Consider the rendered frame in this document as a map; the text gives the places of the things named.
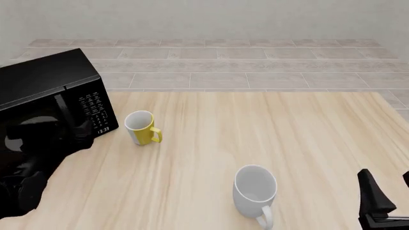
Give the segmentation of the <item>yellow and white mug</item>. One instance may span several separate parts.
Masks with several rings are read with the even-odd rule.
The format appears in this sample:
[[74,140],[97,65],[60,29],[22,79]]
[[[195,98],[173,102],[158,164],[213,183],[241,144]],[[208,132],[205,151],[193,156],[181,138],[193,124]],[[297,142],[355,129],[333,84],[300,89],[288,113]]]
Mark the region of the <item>yellow and white mug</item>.
[[162,131],[155,127],[155,119],[149,111],[135,111],[125,118],[125,128],[137,145],[162,142]]

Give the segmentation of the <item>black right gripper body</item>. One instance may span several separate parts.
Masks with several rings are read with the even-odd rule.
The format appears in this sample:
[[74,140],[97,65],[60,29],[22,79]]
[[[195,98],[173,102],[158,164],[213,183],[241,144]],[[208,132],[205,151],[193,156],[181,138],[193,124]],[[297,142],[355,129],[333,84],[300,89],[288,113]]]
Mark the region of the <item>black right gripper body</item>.
[[362,230],[409,230],[409,217],[390,217],[386,213],[359,212]]

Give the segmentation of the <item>black microwave oven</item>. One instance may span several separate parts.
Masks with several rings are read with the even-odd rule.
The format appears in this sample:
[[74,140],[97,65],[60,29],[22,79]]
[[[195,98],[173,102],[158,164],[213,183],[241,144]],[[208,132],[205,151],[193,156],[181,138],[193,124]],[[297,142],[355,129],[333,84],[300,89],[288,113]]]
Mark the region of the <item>black microwave oven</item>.
[[81,49],[0,68],[0,150],[92,122],[99,137],[119,127],[103,80]]

